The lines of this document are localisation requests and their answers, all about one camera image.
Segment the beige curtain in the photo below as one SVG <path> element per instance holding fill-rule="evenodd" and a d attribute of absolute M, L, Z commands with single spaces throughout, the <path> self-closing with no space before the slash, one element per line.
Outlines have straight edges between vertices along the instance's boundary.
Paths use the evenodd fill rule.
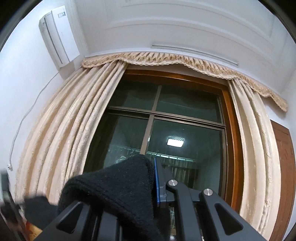
<path fill-rule="evenodd" d="M 16 200 L 44 194 L 58 202 L 65 183 L 83 172 L 96 128 L 126 68 L 119 60 L 80 68 L 58 88 L 25 144 Z"/>
<path fill-rule="evenodd" d="M 240 215 L 266 240 L 280 206 L 280 158 L 271 121 L 257 92 L 240 79 L 229 82 L 243 150 Z"/>

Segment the right beige curtain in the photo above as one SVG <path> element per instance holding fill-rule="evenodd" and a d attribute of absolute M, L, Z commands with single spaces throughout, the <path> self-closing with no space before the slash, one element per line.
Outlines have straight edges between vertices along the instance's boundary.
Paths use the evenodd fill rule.
<path fill-rule="evenodd" d="M 271 121 L 257 92 L 240 79 L 229 82 L 243 150 L 240 215 L 266 240 L 280 206 L 280 158 Z"/>

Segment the left beige curtain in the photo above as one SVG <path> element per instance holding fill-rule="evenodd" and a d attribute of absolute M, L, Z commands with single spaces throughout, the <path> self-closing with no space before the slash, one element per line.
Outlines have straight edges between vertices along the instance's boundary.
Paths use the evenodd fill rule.
<path fill-rule="evenodd" d="M 119 60 L 80 68 L 58 88 L 25 144 L 16 200 L 44 194 L 58 202 L 65 183 L 83 172 L 96 128 L 126 68 Z"/>

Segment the white air conditioner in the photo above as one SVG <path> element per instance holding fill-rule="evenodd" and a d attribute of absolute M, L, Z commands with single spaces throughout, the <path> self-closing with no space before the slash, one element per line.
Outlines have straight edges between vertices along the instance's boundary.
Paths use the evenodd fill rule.
<path fill-rule="evenodd" d="M 39 29 L 58 69 L 68 65 L 80 55 L 65 6 L 55 8 L 44 15 L 39 21 Z"/>

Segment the beige curtain valance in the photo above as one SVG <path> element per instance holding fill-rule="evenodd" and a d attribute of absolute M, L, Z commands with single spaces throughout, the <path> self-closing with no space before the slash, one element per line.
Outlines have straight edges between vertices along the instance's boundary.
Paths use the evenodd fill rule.
<path fill-rule="evenodd" d="M 260 96 L 271 98 L 282 111 L 285 113 L 288 111 L 287 101 L 269 87 L 237 70 L 200 58 L 175 53 L 120 52 L 86 57 L 82 61 L 81 66 L 83 68 L 93 68 L 112 61 L 123 61 L 124 63 L 138 66 L 166 66 L 180 64 L 213 78 L 224 80 L 240 79 Z"/>

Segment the black knit sweater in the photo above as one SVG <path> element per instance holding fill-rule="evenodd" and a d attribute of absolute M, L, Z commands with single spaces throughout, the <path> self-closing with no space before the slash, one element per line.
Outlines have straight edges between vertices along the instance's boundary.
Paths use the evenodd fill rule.
<path fill-rule="evenodd" d="M 144 155 L 95 172 L 70 178 L 58 205 L 46 196 L 24 198 L 27 221 L 43 230 L 73 201 L 89 204 L 117 216 L 126 240 L 169 240 L 170 211 L 157 211 L 154 192 L 154 164 Z"/>

